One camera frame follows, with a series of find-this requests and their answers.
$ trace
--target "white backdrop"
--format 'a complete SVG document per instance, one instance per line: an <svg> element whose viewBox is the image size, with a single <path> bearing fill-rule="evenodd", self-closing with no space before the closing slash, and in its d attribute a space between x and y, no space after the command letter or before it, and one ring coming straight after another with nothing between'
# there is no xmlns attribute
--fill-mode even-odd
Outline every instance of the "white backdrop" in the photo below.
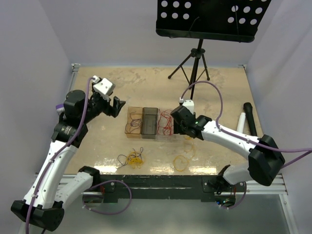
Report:
<svg viewBox="0 0 312 234"><path fill-rule="evenodd" d="M196 39L169 39L156 34L157 0L39 1L71 62L178 65L197 47ZM208 65L246 64L281 2L271 2L252 43L205 40Z"/></svg>
<svg viewBox="0 0 312 234"><path fill-rule="evenodd" d="M17 233L10 211L48 152L71 69L38 0L0 1L0 229Z"/></svg>
<svg viewBox="0 0 312 234"><path fill-rule="evenodd" d="M280 148L312 146L311 9L312 1L284 0L247 65L261 126ZM283 170L301 234L312 230L311 166L309 155Z"/></svg>

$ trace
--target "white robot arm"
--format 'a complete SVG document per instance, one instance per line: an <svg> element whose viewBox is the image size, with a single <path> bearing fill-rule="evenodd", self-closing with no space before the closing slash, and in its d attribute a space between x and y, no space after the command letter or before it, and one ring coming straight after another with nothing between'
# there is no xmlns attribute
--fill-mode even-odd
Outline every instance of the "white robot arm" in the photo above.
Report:
<svg viewBox="0 0 312 234"><path fill-rule="evenodd" d="M37 176L37 179L23 200L16 200L11 206L11 211L22 221L26 221L27 212L31 209L30 224L54 231L62 221L64 210L85 190L92 185L100 183L99 171L83 167L71 182L57 191L64 171L79 148L83 138L88 132L86 124L105 113L108 116L117 117L125 101L114 97L113 106L110 105L109 96L113 93L115 85L106 78L93 77L92 92L85 106L85 93L81 90L70 91L64 102L64 113L59 117L58 124L54 128L52 142L47 158ZM77 137L69 144L78 131L82 119L82 113L86 108L85 118ZM51 158L60 149L65 147L57 157Z"/></svg>
<svg viewBox="0 0 312 234"><path fill-rule="evenodd" d="M277 148L276 143L270 136L264 135L262 138L248 136L221 125L217 126L216 122L209 117L199 116L196 118L192 100L183 101L180 106L171 112L171 115L175 120L176 133L217 143L247 159L245 163L240 165L228 165L223 168L219 173L219 184L216 185L219 192L222 191L222 187L229 187L249 180L255 180L259 184L270 186L285 163L281 153L266 150L237 137L247 138L252 142ZM224 133L220 129L226 130L233 136Z"/></svg>

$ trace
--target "black music stand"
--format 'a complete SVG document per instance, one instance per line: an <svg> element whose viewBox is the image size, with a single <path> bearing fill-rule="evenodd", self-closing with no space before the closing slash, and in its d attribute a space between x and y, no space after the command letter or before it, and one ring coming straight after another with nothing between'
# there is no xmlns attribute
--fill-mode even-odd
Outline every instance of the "black music stand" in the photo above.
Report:
<svg viewBox="0 0 312 234"><path fill-rule="evenodd" d="M179 68L189 84L197 81L206 72L210 80L202 49L204 39L252 42L264 13L271 0L158 0L156 33L162 37L199 39L184 61L168 76ZM190 80L183 64L195 58ZM204 71L196 79L200 58ZM193 99L195 85L192 87Z"/></svg>

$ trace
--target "wooden table surface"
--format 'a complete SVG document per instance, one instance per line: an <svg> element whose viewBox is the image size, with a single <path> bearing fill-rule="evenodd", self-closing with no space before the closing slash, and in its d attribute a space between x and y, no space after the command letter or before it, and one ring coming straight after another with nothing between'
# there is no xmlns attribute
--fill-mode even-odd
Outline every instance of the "wooden table surface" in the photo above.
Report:
<svg viewBox="0 0 312 234"><path fill-rule="evenodd" d="M196 154L183 172L173 167L177 155L190 157L183 149L184 137L177 135L170 140L130 139L124 133L129 106L161 107L174 109L188 83L181 70L171 78L174 67L81 67L74 89L85 89L87 79L93 75L108 78L116 87L113 96L125 100L126 105L117 118L105 114L88 123L89 132L78 152L70 161L65 173L76 174L82 166L91 166L102 174L136 175L215 175L225 165L244 162L240 155L212 142L194 139ZM192 68L185 67L190 76ZM236 129L243 104L254 106L246 74L243 68L209 68L211 82L220 90L224 100L224 111L220 124ZM215 120L220 111L220 100L216 90L208 84L198 84L194 94L196 115L205 115ZM259 136L262 131L255 108L253 116ZM249 134L247 122L244 133ZM144 148L144 164L133 169L130 165L120 169L117 156L128 155L132 149Z"/></svg>

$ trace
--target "white cylinder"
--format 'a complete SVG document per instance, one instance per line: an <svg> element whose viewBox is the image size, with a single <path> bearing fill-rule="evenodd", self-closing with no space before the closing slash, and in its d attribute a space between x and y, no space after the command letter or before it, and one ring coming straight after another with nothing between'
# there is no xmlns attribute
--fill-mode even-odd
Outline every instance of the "white cylinder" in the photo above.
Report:
<svg viewBox="0 0 312 234"><path fill-rule="evenodd" d="M245 120L246 120L246 114L245 114L245 112L243 112L239 116L238 125L237 125L237 129L236 129L237 132L243 133Z"/></svg>

